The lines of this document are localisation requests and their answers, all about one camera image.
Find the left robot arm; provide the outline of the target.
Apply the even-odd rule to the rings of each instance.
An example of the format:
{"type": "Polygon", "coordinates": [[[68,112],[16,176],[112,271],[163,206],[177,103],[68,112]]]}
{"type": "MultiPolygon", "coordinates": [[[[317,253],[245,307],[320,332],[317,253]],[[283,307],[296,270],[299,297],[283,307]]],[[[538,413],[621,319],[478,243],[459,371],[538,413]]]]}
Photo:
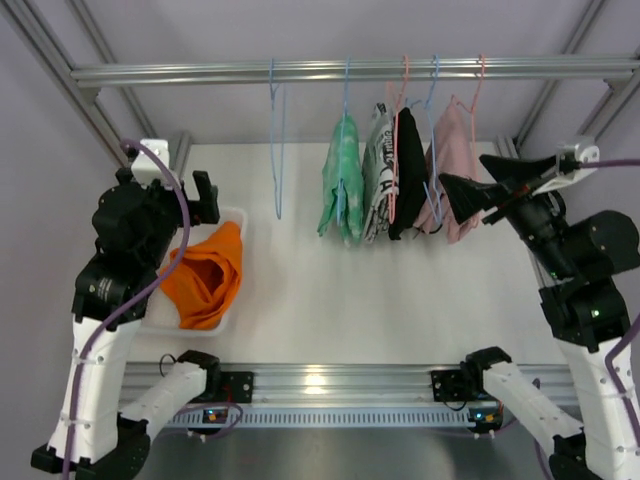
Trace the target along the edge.
{"type": "Polygon", "coordinates": [[[30,460],[66,479],[135,478],[166,424],[188,404],[213,400],[222,383],[217,357],[188,350],[155,386],[119,406],[132,341],[174,235],[220,215],[217,189],[203,171],[193,176],[197,200],[158,179],[140,183],[127,167],[116,178],[92,218],[95,254],[75,281],[72,363],[59,420],[30,460]]]}

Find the orange trousers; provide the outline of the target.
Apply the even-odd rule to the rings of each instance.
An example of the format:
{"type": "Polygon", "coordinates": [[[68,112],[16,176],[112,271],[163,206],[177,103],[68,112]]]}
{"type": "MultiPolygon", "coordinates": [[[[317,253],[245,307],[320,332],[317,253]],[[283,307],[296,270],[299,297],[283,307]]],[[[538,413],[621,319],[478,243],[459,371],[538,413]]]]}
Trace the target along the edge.
{"type": "Polygon", "coordinates": [[[184,330],[213,330],[231,308],[243,274],[240,226],[221,224],[206,240],[186,248],[174,271],[160,284],[184,330]]]}

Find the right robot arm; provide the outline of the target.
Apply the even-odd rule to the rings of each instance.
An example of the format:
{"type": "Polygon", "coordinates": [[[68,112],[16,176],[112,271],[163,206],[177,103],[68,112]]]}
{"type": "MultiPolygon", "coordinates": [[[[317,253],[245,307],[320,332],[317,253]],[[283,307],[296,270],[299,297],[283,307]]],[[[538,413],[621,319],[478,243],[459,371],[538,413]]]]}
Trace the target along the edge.
{"type": "Polygon", "coordinates": [[[443,173],[439,179],[457,220],[481,214],[508,221],[551,277],[541,308],[572,376],[581,415],[557,407],[499,347],[459,364],[456,391],[467,400],[501,402],[536,440],[556,479],[635,479],[639,475],[639,400],[631,318],[614,276],[639,266],[633,220],[603,210],[569,224],[558,192],[601,162],[575,153],[540,160],[483,155],[484,184],[443,173]]]}

